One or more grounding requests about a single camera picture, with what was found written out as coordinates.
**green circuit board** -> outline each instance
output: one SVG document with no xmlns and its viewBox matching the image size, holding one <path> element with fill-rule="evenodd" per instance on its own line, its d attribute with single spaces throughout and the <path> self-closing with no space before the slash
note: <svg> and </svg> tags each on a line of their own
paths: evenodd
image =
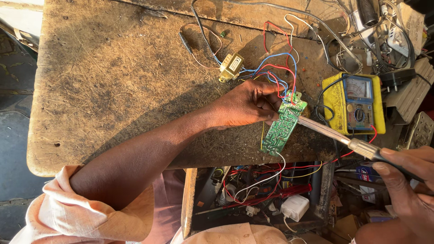
<svg viewBox="0 0 434 244">
<path fill-rule="evenodd" d="M 295 105 L 291 104 L 291 96 L 285 98 L 287 103 L 282 103 L 279 108 L 279 119 L 274 121 L 268 130 L 267 135 L 262 141 L 262 148 L 260 149 L 264 153 L 269 153 L 273 156 L 279 156 L 276 152 L 281 153 L 283 147 L 286 144 L 289 136 L 293 132 L 296 124 L 297 117 L 295 117 L 289 110 L 291 110 L 297 116 L 303 112 L 306 108 L 307 103 L 300 100 L 301 93 L 296 92 L 292 94 L 293 102 Z"/>
</svg>

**yellow multimeter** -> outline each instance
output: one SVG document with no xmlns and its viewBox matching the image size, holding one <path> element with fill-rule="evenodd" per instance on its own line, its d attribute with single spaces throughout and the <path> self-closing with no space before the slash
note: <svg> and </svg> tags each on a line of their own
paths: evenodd
<svg viewBox="0 0 434 244">
<path fill-rule="evenodd" d="M 322 87 L 347 75 L 340 72 L 327 78 L 322 81 Z M 378 134 L 386 133 L 380 86 L 378 76 L 354 75 L 327 89 L 323 94 L 324 105 L 334 112 L 330 126 L 344 135 L 351 135 L 353 131 L 354 134 L 374 134 L 371 124 Z M 324 114 L 326 119 L 332 118 L 329 110 L 325 109 Z"/>
</svg>

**yellow wire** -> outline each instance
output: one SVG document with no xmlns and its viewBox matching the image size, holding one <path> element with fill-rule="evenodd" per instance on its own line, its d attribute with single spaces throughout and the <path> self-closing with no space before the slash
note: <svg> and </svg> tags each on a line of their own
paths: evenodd
<svg viewBox="0 0 434 244">
<path fill-rule="evenodd" d="M 321 164 L 320 164 L 319 168 L 318 168 L 317 170 L 315 170 L 314 172 L 310 173 L 310 174 L 302 175 L 302 176 L 293 176 L 293 177 L 286 177 L 286 176 L 282 176 L 282 177 L 283 177 L 283 178 L 288 178 L 288 179 L 291 179 L 291 178 L 299 178 L 299 177 L 305 177 L 305 176 L 308 176 L 308 175 L 311 175 L 311 174 L 313 174 L 313 173 L 318 172 L 318 170 L 320 170 L 321 167 L 322 167 L 322 161 L 321 161 Z"/>
<path fill-rule="evenodd" d="M 259 76 L 256 76 L 255 78 L 253 78 L 253 79 L 256 79 L 256 78 L 258 78 Z M 244 79 L 239 79 L 239 80 L 242 80 L 242 81 L 246 81 L 246 80 L 244 80 Z"/>
<path fill-rule="evenodd" d="M 265 128 L 265 121 L 262 121 L 261 150 L 262 150 L 262 140 L 264 138 L 264 128 Z"/>
</svg>

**cardboard box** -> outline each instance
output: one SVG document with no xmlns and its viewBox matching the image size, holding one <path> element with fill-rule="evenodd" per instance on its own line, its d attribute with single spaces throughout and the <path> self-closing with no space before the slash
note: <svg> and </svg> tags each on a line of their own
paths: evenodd
<svg viewBox="0 0 434 244">
<path fill-rule="evenodd" d="M 369 223 L 383 222 L 383 221 L 393 219 L 393 217 L 390 214 L 381 210 L 368 210 L 365 213 Z"/>
<path fill-rule="evenodd" d="M 349 244 L 360 226 L 357 217 L 350 214 L 336 221 L 334 227 L 328 224 L 327 228 L 323 229 L 323 237 L 334 244 Z"/>
</svg>

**drawer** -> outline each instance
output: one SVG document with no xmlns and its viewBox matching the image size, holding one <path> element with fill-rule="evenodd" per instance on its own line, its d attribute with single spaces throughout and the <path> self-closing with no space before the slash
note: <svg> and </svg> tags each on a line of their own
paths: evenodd
<svg viewBox="0 0 434 244">
<path fill-rule="evenodd" d="M 223 172 L 226 172 L 229 171 L 228 168 L 230 167 L 231 166 L 218 167 L 218 168 L 221 168 Z M 307 192 L 301 194 L 302 196 L 310 198 L 313 196 L 312 194 L 315 193 L 319 197 L 318 199 L 315 200 L 316 202 L 312 202 L 312 201 L 310 202 L 309 209 L 303 215 L 300 221 L 295 222 L 292 219 L 289 218 L 286 219 L 288 226 L 291 229 L 297 231 L 297 233 L 312 230 L 315 228 L 320 228 L 328 223 L 329 203 L 330 203 L 331 185 L 332 185 L 332 178 L 333 178 L 333 171 L 330 170 L 331 168 L 334 168 L 334 164 L 328 164 L 323 166 L 321 168 L 321 171 L 315 173 L 318 175 L 316 176 L 317 183 L 314 184 L 313 191 L 310 191 L 309 193 Z M 235 204 L 235 202 L 228 204 L 228 208 L 216 206 L 223 209 L 219 209 L 215 211 L 206 211 L 206 213 L 197 214 L 197 213 L 204 212 L 201 211 L 198 206 L 195 206 L 195 203 L 196 205 L 204 205 L 204 203 L 202 201 L 199 201 L 198 198 L 205 199 L 204 201 L 207 201 L 205 205 L 209 204 L 210 202 L 216 201 L 215 199 L 217 198 L 217 196 L 213 194 L 211 194 L 213 196 L 211 200 L 204 198 L 203 195 L 200 196 L 201 192 L 206 192 L 203 191 L 203 188 L 205 188 L 206 186 L 204 185 L 203 180 L 198 181 L 198 170 L 200 174 L 200 172 L 204 172 L 204 171 L 212 172 L 214 169 L 215 168 L 186 169 L 186 179 L 185 179 L 184 196 L 183 196 L 182 213 L 181 213 L 181 229 L 182 229 L 184 239 L 209 228 L 228 225 L 228 224 L 246 223 L 246 222 L 249 222 L 250 224 L 263 224 L 263 225 L 274 226 L 287 234 L 291 232 L 283 222 L 283 214 L 281 213 L 278 215 L 267 214 L 267 217 L 270 218 L 270 222 L 268 222 L 266 220 L 265 214 L 262 213 L 261 211 L 252 217 L 244 213 L 239 213 L 239 210 L 245 209 L 245 206 L 240 205 L 240 206 L 231 207 L 231 205 Z M 311 183 L 313 179 L 314 177 L 310 177 L 309 185 L 307 184 L 293 185 L 290 188 L 281 189 L 279 192 L 275 192 L 272 196 L 270 196 L 269 199 L 271 199 L 275 195 L 277 199 L 281 199 L 282 196 L 287 197 L 288 195 L 296 195 L 300 192 L 309 191 L 310 189 L 312 189 Z M 222 182 L 218 182 L 217 186 L 215 187 L 221 189 Z"/>
</svg>

